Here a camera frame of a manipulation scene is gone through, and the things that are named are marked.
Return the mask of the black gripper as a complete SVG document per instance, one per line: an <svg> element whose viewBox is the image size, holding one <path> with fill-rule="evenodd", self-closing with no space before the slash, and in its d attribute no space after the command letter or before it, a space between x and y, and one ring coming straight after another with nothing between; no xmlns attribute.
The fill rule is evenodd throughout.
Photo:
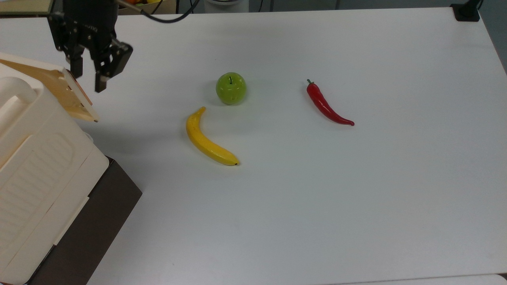
<svg viewBox="0 0 507 285"><path fill-rule="evenodd" d="M92 53L95 92L107 88L107 81L122 73L133 48L116 37L119 5L114 0L62 0L47 17L58 51L62 51L75 79L83 75L83 52Z"/></svg>

